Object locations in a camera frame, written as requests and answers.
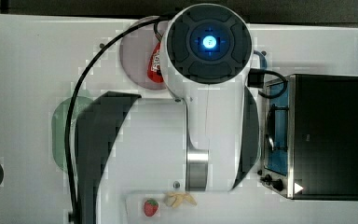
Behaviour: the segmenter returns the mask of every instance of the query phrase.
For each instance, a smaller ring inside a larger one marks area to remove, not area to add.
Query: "oven control knob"
[[[281,179],[277,179],[272,181],[272,187],[275,188],[277,191],[283,190],[283,182]]]
[[[272,177],[270,175],[266,175],[264,177],[261,177],[260,180],[264,182],[267,186],[271,184]]]

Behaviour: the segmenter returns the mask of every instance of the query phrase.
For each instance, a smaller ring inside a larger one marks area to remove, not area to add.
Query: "black handle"
[[[288,111],[289,107],[284,106],[276,106],[273,104],[271,108],[269,109],[269,112],[267,114],[267,134],[266,134],[266,140],[268,144],[268,148],[273,151],[274,149],[284,149],[287,150],[287,147],[275,147],[275,111],[277,110],[285,110]]]

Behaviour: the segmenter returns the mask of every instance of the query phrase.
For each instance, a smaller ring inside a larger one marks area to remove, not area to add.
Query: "strawberry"
[[[145,202],[144,210],[147,217],[152,217],[158,210],[158,203],[154,199],[148,199]]]

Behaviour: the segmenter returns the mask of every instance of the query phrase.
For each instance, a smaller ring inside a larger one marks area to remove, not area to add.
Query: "blue light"
[[[207,49],[212,49],[214,46],[216,46],[216,38],[214,38],[211,35],[205,36],[205,38],[202,40],[203,46]]]

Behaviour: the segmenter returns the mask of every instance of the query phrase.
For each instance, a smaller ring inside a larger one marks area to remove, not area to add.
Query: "white table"
[[[0,15],[0,223],[67,223],[68,180],[52,157],[52,113],[99,44],[132,22]],[[265,50],[268,67],[282,74],[358,76],[358,29],[250,27],[255,49]],[[114,46],[86,78],[93,97],[108,90],[169,97],[131,83],[117,56]],[[358,223],[358,202],[288,201],[258,184],[255,174],[248,177],[229,195],[196,194],[197,209],[170,223]]]

